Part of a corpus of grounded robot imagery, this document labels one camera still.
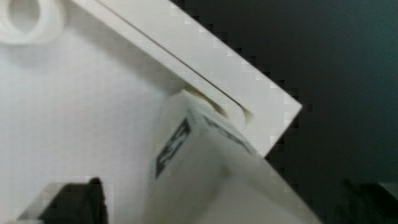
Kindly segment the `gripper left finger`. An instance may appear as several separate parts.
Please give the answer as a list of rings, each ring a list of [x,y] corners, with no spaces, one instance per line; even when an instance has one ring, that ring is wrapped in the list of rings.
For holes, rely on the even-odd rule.
[[[18,219],[43,224],[109,224],[101,179],[50,184]]]

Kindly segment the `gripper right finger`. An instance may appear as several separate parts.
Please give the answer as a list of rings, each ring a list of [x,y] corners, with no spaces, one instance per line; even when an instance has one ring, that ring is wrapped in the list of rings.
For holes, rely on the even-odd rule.
[[[343,181],[334,224],[398,224],[398,183]]]

